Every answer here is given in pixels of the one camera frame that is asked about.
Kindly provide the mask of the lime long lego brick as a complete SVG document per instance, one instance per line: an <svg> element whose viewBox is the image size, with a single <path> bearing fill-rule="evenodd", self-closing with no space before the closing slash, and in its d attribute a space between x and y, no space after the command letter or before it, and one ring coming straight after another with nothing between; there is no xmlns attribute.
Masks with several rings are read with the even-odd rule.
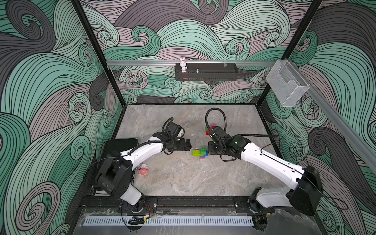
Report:
<svg viewBox="0 0 376 235"><path fill-rule="evenodd" d="M202 153L200 150L193 150L192 154L194 157L202 157Z"/></svg>

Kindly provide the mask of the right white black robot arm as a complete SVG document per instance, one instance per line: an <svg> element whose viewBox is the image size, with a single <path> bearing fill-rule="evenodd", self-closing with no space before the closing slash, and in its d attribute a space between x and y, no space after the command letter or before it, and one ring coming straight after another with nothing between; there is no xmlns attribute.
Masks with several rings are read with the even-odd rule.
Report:
<svg viewBox="0 0 376 235"><path fill-rule="evenodd" d="M323 194L318 170L285 161L243 136L231 137L221 127L210 131L209 154L227 155L252 163L278 178L285 185L274 189L257 188L248 199L252 211L265 213L269 209L291 207L314 216Z"/></svg>

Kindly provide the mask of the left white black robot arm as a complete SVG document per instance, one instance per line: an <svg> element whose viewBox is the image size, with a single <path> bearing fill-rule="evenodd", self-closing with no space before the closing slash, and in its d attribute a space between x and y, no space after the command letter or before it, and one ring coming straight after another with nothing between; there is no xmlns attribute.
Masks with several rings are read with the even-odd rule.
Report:
<svg viewBox="0 0 376 235"><path fill-rule="evenodd" d="M161 152L170 155L175 151L189 151L191 141L184 138L185 129L169 118L162 130L146 142L115 156L101 160L95 184L113 199L127 203L133 211L139 212L145 206L145 195L131 183L133 171L148 158Z"/></svg>

